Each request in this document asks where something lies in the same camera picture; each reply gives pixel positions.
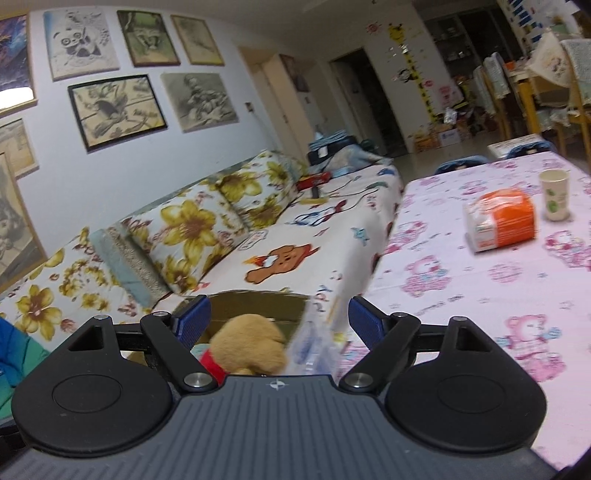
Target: blue cloth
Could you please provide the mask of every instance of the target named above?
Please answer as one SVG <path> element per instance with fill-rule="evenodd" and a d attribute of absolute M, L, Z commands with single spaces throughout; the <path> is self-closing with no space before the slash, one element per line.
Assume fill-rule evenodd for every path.
<path fill-rule="evenodd" d="M 331 143 L 338 142 L 340 140 L 344 140 L 348 136 L 349 136 L 349 134 L 346 132 L 346 130 L 339 130 L 338 132 L 332 134 L 329 137 L 322 137 L 322 138 L 319 138 L 318 140 L 314 140 L 312 143 L 309 144 L 310 151 L 313 152 L 313 151 L 318 150 L 319 148 L 330 145 Z"/>
<path fill-rule="evenodd" d="M 11 415 L 16 386 L 47 355 L 35 340 L 0 317 L 0 419 Z"/>
<path fill-rule="evenodd" d="M 525 155 L 542 152 L 557 153 L 556 146 L 547 140 L 540 140 L 538 142 L 532 142 L 525 145 L 518 145 L 509 151 L 505 159 L 508 160 L 509 158 L 524 157 Z"/>
<path fill-rule="evenodd" d="M 484 165 L 485 163 L 488 163 L 488 158 L 483 157 L 482 155 L 473 155 L 471 157 L 460 158 L 458 160 L 448 161 L 439 165 L 437 170 L 435 170 L 434 175 L 441 175 L 441 173 L 455 171 L 460 167 L 477 167 L 479 165 Z"/>

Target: giraffe height chart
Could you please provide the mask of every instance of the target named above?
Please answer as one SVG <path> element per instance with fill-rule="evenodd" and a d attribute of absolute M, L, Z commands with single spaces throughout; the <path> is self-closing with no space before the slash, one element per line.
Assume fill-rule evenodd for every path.
<path fill-rule="evenodd" d="M 429 92 L 423 85 L 423 78 L 417 70 L 417 65 L 414 61 L 412 54 L 410 53 L 410 50 L 408 49 L 408 46 L 404 43 L 404 27 L 402 26 L 402 24 L 397 26 L 390 24 L 388 26 L 388 33 L 390 34 L 390 38 L 394 40 L 402 50 L 402 55 L 404 56 L 404 59 L 406 60 L 406 63 L 408 65 L 411 78 L 417 84 L 418 91 L 421 93 L 421 99 L 425 104 L 425 108 L 427 108 L 427 112 L 431 117 L 431 121 L 437 121 L 437 114 L 433 110 L 433 105 L 431 104 L 431 97 L 429 97 Z"/>

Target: framed picture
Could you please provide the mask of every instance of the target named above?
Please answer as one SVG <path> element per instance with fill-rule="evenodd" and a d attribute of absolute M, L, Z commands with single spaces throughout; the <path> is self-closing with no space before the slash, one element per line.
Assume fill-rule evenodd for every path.
<path fill-rule="evenodd" d="M 296 63 L 296 59 L 294 57 L 290 57 L 289 55 L 283 55 L 283 53 L 280 53 L 279 56 L 281 57 L 283 66 L 285 67 L 287 74 L 290 76 L 296 91 L 308 93 L 310 91 L 310 87 L 308 86 L 306 78 L 301 74 L 300 69 Z"/>
<path fill-rule="evenodd" d="M 147 75 L 68 87 L 87 151 L 167 128 Z"/>
<path fill-rule="evenodd" d="M 27 14 L 0 17 L 0 116 L 37 103 Z"/>
<path fill-rule="evenodd" d="M 53 80 L 119 70 L 109 27 L 99 8 L 67 8 L 43 14 Z"/>
<path fill-rule="evenodd" d="M 183 132 L 238 122 L 217 73 L 163 73 L 162 81 Z"/>
<path fill-rule="evenodd" d="M 160 14 L 117 10 L 117 17 L 134 66 L 181 65 Z"/>
<path fill-rule="evenodd" d="M 178 15 L 171 17 L 191 64 L 225 65 L 205 20 Z"/>
<path fill-rule="evenodd" d="M 0 291 L 45 261 L 6 154 L 0 153 Z"/>
<path fill-rule="evenodd" d="M 39 168 L 29 147 L 22 119 L 0 125 L 0 152 L 6 155 L 16 178 L 24 177 Z"/>

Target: table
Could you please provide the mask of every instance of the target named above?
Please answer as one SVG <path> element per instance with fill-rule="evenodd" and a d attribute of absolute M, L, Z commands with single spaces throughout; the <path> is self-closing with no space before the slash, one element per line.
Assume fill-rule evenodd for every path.
<path fill-rule="evenodd" d="M 570 172 L 571 217 L 541 217 L 539 172 Z M 474 254 L 462 206 L 503 187 L 528 193 L 537 237 Z M 385 255 L 364 297 L 446 325 L 467 316 L 540 383 L 548 412 L 534 450 L 556 468 L 591 445 L 591 178 L 562 157 L 539 153 L 408 184 Z"/>

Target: paper cup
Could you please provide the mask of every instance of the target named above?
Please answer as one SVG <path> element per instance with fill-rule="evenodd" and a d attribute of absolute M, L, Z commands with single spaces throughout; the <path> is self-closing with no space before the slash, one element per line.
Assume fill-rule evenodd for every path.
<path fill-rule="evenodd" d="M 540 173 L 544 192 L 544 213 L 548 220 L 559 222 L 569 216 L 569 172 L 561 168 Z"/>

